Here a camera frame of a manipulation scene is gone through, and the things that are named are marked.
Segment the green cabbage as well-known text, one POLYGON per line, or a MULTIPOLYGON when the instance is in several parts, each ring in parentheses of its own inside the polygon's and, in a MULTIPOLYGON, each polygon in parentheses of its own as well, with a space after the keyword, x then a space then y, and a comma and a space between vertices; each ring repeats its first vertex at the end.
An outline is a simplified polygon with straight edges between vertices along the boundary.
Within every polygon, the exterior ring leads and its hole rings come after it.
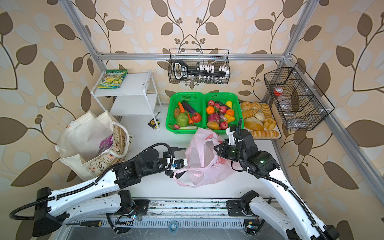
POLYGON ((186 127, 189 124, 189 117, 186 113, 178 114, 176 119, 177 119, 177 125, 179 127, 186 127))

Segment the pink plastic grocery bag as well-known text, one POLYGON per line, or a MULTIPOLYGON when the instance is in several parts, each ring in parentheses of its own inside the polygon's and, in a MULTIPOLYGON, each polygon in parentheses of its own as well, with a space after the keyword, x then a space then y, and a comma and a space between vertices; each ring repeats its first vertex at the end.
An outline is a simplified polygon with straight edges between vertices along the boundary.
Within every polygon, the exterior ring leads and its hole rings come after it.
POLYGON ((198 188, 222 182, 235 171, 231 161, 217 156, 214 147, 224 141, 211 130, 198 128, 186 150, 187 167, 174 173, 182 187, 198 188))

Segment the brown potato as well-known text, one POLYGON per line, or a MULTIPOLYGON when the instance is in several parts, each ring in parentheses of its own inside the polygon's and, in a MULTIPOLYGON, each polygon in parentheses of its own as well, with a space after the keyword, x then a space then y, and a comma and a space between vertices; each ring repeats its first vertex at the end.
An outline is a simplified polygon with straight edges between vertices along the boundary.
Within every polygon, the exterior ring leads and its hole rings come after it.
POLYGON ((181 112, 181 110, 180 110, 180 108, 175 108, 175 110, 174 110, 174 117, 175 117, 175 119, 178 117, 178 115, 179 114, 181 114, 182 112, 181 112))

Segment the red tomato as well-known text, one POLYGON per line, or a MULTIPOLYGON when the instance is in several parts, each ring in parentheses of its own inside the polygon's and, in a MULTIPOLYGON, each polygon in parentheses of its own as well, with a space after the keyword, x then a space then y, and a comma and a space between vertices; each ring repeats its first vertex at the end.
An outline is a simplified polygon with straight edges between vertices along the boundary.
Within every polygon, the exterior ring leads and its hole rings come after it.
POLYGON ((191 119, 194 123, 199 123, 202 120, 202 116, 196 112, 191 116, 191 119))

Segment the green basket with vegetables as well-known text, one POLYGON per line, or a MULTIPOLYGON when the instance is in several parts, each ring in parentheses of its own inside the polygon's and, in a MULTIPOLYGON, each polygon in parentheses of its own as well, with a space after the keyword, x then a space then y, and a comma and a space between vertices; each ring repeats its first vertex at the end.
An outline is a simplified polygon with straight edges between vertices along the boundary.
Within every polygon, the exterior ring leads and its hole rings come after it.
POLYGON ((196 131, 199 128, 205 129, 204 123, 204 114, 203 114, 203 108, 204 108, 205 98, 202 93, 198 92, 191 92, 191 93, 176 93, 171 96, 168 114, 167 114, 167 120, 166 120, 166 128, 173 134, 177 135, 187 135, 187 134, 195 134, 196 131), (198 128, 195 130, 180 130, 180 127, 177 125, 177 119, 174 117, 174 110, 175 108, 179 108, 178 102, 187 102, 189 103, 194 110, 201 114, 202 120, 199 123, 194 123, 191 119, 192 114, 190 114, 188 111, 186 111, 186 114, 189 117, 189 124, 188 126, 197 126, 198 128))

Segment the magenta snack bag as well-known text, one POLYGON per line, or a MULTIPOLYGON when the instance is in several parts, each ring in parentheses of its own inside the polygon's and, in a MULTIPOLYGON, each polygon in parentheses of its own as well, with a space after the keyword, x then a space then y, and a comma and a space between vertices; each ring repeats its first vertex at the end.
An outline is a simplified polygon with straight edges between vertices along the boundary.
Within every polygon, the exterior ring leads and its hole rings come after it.
POLYGON ((109 150, 112 145, 113 145, 113 135, 110 135, 109 137, 107 137, 106 139, 100 142, 98 155, 103 153, 104 151, 109 150))

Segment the cream canvas tote bag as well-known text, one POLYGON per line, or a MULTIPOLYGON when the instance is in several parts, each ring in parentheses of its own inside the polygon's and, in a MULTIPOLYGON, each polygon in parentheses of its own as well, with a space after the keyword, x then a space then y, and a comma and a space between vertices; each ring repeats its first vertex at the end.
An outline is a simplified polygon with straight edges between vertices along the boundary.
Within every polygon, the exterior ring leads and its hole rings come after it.
POLYGON ((132 135, 108 111, 99 116, 87 112, 72 121, 55 146, 60 161, 83 181, 98 177, 115 163, 125 160, 132 135), (100 142, 113 135, 113 145, 98 155, 100 142))

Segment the yellow-green snack packet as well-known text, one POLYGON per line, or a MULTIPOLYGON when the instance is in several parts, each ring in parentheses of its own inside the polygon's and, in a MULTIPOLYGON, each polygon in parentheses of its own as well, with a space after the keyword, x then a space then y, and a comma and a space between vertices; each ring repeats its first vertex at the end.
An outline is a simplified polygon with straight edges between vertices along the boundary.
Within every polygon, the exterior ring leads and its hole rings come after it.
POLYGON ((127 74, 127 70, 106 70, 106 73, 102 76, 97 88, 107 90, 118 89, 127 74))

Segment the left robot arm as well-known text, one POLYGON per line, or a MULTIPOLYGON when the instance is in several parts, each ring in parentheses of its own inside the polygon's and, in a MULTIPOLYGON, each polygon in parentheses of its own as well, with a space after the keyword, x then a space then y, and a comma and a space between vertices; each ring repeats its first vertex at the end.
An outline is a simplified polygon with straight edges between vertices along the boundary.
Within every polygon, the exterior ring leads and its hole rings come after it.
POLYGON ((181 148, 154 144, 130 160, 107 167, 98 177, 61 190, 48 187, 38 191, 35 202, 13 210, 12 220, 33 221, 34 237, 42 237, 79 218, 137 210, 127 187, 139 184, 143 177, 165 173, 174 177, 186 167, 186 159, 177 159, 181 148))

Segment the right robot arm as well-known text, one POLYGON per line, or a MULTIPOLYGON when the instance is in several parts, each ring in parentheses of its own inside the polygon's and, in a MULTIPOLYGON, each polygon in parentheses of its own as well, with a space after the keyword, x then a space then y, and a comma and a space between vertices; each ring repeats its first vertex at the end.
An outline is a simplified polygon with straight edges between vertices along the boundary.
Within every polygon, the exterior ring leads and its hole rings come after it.
POLYGON ((226 133, 228 140, 214 147, 217 156, 239 163, 241 172, 260 180, 283 209, 277 210, 258 193, 249 191, 240 198, 243 215, 260 217, 286 240, 339 238, 337 228, 320 220, 297 194, 273 156, 258 149, 251 133, 240 127, 230 127, 226 133))

